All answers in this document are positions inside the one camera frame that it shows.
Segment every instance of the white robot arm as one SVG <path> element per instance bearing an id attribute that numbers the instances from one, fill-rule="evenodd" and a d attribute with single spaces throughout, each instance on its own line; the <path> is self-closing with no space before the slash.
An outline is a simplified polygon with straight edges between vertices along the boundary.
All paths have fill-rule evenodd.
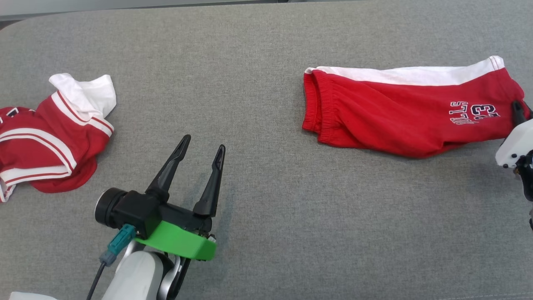
<path id="1" fill-rule="evenodd" d="M 513 103 L 514 129 L 496 152 L 496 163 L 503 168 L 513 168 L 520 176 L 524 187 L 524 196 L 533 202 L 533 119 L 524 116 L 524 110 L 518 101 Z M 533 230 L 533 221 L 529 219 Z"/>

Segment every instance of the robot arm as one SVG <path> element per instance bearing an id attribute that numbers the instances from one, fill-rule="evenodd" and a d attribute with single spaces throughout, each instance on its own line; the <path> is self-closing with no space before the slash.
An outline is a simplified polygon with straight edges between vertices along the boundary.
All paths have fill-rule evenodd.
<path id="1" fill-rule="evenodd" d="M 190 139 L 190 135 L 183 137 L 144 194 L 113 187 L 100 196 L 95 209 L 98 223 L 120 231 L 134 227 L 133 240 L 129 239 L 104 300 L 173 300 L 191 260 L 213 259 L 216 238 L 210 231 L 219 199 L 225 146 L 220 145 L 216 152 L 211 176 L 193 210 L 167 203 L 168 189 Z M 145 246 L 173 254 L 175 260 L 160 252 L 145 251 Z"/>
<path id="2" fill-rule="evenodd" d="M 524 196 L 533 202 L 533 119 L 526 119 L 525 111 L 518 101 L 513 104 L 514 129 L 496 152 L 496 163 L 503 168 L 513 168 L 520 176 Z M 533 230 L 533 221 L 529 219 Z"/>

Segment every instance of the teal connector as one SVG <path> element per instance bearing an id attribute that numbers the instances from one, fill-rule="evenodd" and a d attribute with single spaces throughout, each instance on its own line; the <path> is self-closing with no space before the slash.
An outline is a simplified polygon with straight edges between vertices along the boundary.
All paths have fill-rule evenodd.
<path id="1" fill-rule="evenodd" d="M 118 254 L 128 246 L 135 236 L 135 227 L 130 224 L 122 226 L 117 235 L 107 245 L 107 251 L 100 256 L 100 263 L 105 264 L 107 267 L 114 263 Z"/>
<path id="2" fill-rule="evenodd" d="M 130 224 L 122 226 L 115 238 L 107 245 L 107 249 L 118 255 L 136 236 L 135 227 Z"/>

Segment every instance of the gray couch cushion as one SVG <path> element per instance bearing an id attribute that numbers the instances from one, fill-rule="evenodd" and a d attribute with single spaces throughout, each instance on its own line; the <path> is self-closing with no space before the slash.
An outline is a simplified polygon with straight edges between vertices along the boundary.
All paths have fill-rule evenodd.
<path id="1" fill-rule="evenodd" d="M 110 74 L 115 134 L 83 187 L 20 185 L 0 206 L 0 297 L 82 299 L 115 234 L 93 209 L 142 190 L 192 142 L 171 202 L 192 208 L 227 146 L 216 258 L 180 299 L 533 297 L 521 183 L 500 141 L 426 160 L 317 144 L 301 130 L 310 66 L 392 68 L 505 59 L 533 93 L 530 0 L 357 1 L 69 13 L 0 31 L 0 106 L 36 107 L 48 77 Z M 106 270 L 95 298 L 112 278 Z"/>

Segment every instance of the white stripe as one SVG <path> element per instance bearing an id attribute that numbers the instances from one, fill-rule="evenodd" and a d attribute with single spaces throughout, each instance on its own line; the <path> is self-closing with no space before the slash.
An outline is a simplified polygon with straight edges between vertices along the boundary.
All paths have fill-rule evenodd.
<path id="1" fill-rule="evenodd" d="M 13 189 L 15 189 L 15 185 L 7 185 L 0 178 L 0 202 L 7 202 L 9 200 L 9 196 L 13 193 Z"/>
<path id="2" fill-rule="evenodd" d="M 61 98 L 59 97 L 58 93 L 55 92 L 52 94 L 52 100 L 54 101 L 54 104 L 59 108 L 59 110 L 65 115 L 67 116 L 69 119 L 71 119 L 72 121 L 74 121 L 76 124 L 78 125 L 81 125 L 81 126 L 85 126 L 87 125 L 87 122 L 90 120 L 87 119 L 87 117 L 83 118 L 82 116 L 80 116 L 79 114 L 77 114 L 77 116 L 82 119 L 83 121 L 81 121 L 80 119 L 78 119 L 72 112 L 75 112 L 76 110 L 68 104 L 68 101 L 65 100 L 65 102 L 67 102 L 67 104 L 65 104 L 65 102 L 63 102 L 63 100 L 61 100 Z"/>
<path id="3" fill-rule="evenodd" d="M 19 169 L 19 168 L 13 168 L 9 170 L 5 170 L 0 173 L 0 178 L 3 178 L 5 181 L 9 181 L 13 178 L 19 178 L 19 177 L 25 177 L 25 176 L 32 176 L 31 178 L 25 178 L 21 180 L 16 180 L 12 184 L 17 184 L 19 182 L 23 181 L 30 181 L 30 180 L 37 180 L 35 179 L 35 176 L 38 176 L 40 174 L 48 174 L 48 173 L 65 173 L 69 172 L 68 168 L 64 165 L 56 165 L 54 167 L 42 167 L 42 168 L 30 168 L 30 169 Z M 61 175 L 47 175 L 48 178 L 63 178 L 70 176 L 72 172 L 69 172 L 68 174 L 61 174 Z"/>
<path id="4" fill-rule="evenodd" d="M 72 112 L 76 113 L 76 109 L 74 109 L 72 107 L 72 105 L 69 103 L 68 100 L 65 100 L 65 102 L 67 103 L 65 105 L 65 102 L 63 102 L 63 100 L 61 100 L 61 98 L 59 97 L 58 93 L 55 92 L 52 94 L 52 100 L 54 101 L 54 104 L 58 107 L 58 109 L 65 115 L 67 116 L 69 119 L 71 119 L 72 121 L 74 121 L 74 123 L 80 125 L 80 126 L 85 126 L 85 125 L 91 125 L 97 129 L 100 129 L 101 131 L 103 131 L 105 134 L 107 134 L 107 136 L 111 136 L 111 134 L 113 133 L 111 130 L 109 130 L 108 127 L 106 127 L 105 125 L 103 125 L 102 123 L 94 120 L 94 119 L 98 119 L 98 120 L 101 120 L 102 122 L 104 122 L 105 124 L 109 125 L 109 127 L 111 127 L 113 130 L 115 129 L 108 121 L 106 121 L 106 119 L 103 119 L 103 118 L 100 118 L 100 117 L 97 117 L 97 116 L 94 116 L 93 118 L 94 119 L 88 119 L 87 120 L 87 117 L 82 117 L 81 115 L 79 114 L 76 114 L 77 116 L 79 116 L 80 119 L 82 119 L 83 121 L 81 121 L 80 119 L 78 119 L 76 117 L 76 115 L 74 115 Z"/>
<path id="5" fill-rule="evenodd" d="M 34 137 L 34 136 L 13 136 L 13 137 L 0 138 L 0 143 L 3 142 L 3 141 L 6 141 L 6 140 L 10 140 L 10 139 L 32 139 L 32 140 L 35 140 L 35 141 L 43 144 L 45 147 L 50 149 L 50 151 L 52 151 L 59 158 L 59 160 L 63 163 L 63 165 L 64 165 L 64 170 L 63 171 L 68 172 L 67 176 L 72 174 L 72 170 L 70 169 L 67 161 L 63 158 L 63 156 L 54 147 L 52 147 L 52 145 L 50 145 L 46 141 L 41 140 L 41 139 L 39 139 L 37 137 Z M 37 174 L 38 173 L 28 173 L 27 175 L 37 175 Z M 18 178 L 19 176 L 17 176 L 16 172 L 8 172 L 7 174 L 4 174 L 4 172 L 2 172 L 2 173 L 0 173 L 0 177 L 4 181 L 10 181 L 12 179 Z M 22 179 L 22 180 L 17 180 L 17 181 L 14 181 L 13 184 L 14 183 L 23 182 L 23 181 L 30 181 L 30 180 L 34 180 L 34 179 L 26 178 L 26 179 Z"/>
<path id="6" fill-rule="evenodd" d="M 28 134 L 28 133 L 32 133 L 34 135 L 37 135 L 38 137 L 30 136 L 30 135 L 24 135 L 24 134 Z M 37 142 L 41 143 L 42 145 L 47 147 L 50 151 L 52 151 L 59 158 L 59 160 L 63 163 L 63 165 L 65 167 L 63 172 L 65 172 L 65 171 L 68 172 L 68 175 L 72 174 L 72 170 L 74 170 L 74 168 L 77 165 L 77 163 L 74 160 L 74 157 L 72 156 L 72 153 L 70 152 L 70 149 L 67 147 L 67 145 L 65 145 L 58 138 L 56 138 L 53 135 L 51 135 L 51 134 L 49 134 L 47 132 L 44 132 L 42 130 L 33 129 L 33 128 L 18 128 L 18 129 L 13 129 L 13 130 L 6 131 L 6 132 L 4 132 L 3 134 L 0 135 L 0 143 L 5 141 L 5 140 L 10 140 L 10 139 L 31 139 L 31 140 L 34 140 L 34 141 L 37 141 Z M 28 173 L 28 175 L 36 175 L 36 174 L 38 174 L 38 173 Z M 12 174 L 12 173 L 8 173 L 7 175 L 3 175 L 3 173 L 2 173 L 2 174 L 0 174 L 0 176 L 5 181 L 9 181 L 9 180 L 11 180 L 13 178 L 18 178 L 18 176 L 16 176 L 16 174 Z M 23 181 L 28 181 L 28 180 L 34 180 L 34 179 L 28 178 L 28 179 L 23 180 Z"/>
<path id="7" fill-rule="evenodd" d="M 10 184 L 16 185 L 16 184 L 23 183 L 23 182 L 26 182 L 26 181 L 64 178 L 64 177 L 68 177 L 70 175 L 71 174 L 63 174 L 63 175 L 39 175 L 39 174 L 35 174 L 34 176 L 31 176 L 31 177 L 28 177 L 28 178 L 22 178 L 22 179 L 19 179 L 19 180 L 15 180 L 15 181 L 11 182 Z"/>
<path id="8" fill-rule="evenodd" d="M 109 124 L 108 121 L 106 121 L 105 119 L 102 119 L 102 118 L 98 118 L 98 120 L 104 122 L 105 124 L 109 125 L 109 127 L 105 126 L 104 124 L 98 122 L 96 117 L 93 117 L 92 119 L 89 120 L 89 125 L 92 125 L 100 130 L 102 130 L 105 134 L 107 134 L 108 137 L 111 137 L 111 134 L 113 133 L 109 127 L 111 127 L 111 129 L 115 129 L 111 124 Z"/>
<path id="9" fill-rule="evenodd" d="M 0 138 L 3 138 L 8 135 L 19 135 L 19 134 L 25 134 L 25 133 L 30 133 L 32 135 L 39 136 L 43 138 L 44 141 L 48 141 L 49 143 L 57 147 L 59 151 L 61 151 L 61 153 L 63 153 L 67 161 L 72 166 L 72 169 L 76 167 L 76 164 L 77 164 L 76 160 L 74 159 L 69 147 L 67 147 L 67 145 L 65 145 L 65 143 L 63 143 L 60 139 L 58 139 L 57 137 L 51 135 L 50 133 L 46 131 L 35 129 L 35 128 L 17 128 L 17 129 L 12 129 L 12 130 L 3 132 L 2 134 L 0 134 Z"/>
<path id="10" fill-rule="evenodd" d="M 317 67 L 308 68 L 306 74 L 320 70 L 328 74 L 343 76 L 355 81 L 370 81 L 386 84 L 444 86 L 459 85 L 487 73 L 505 67 L 503 59 L 491 56 L 477 64 L 466 67 L 407 67 L 389 70 L 362 68 Z"/>

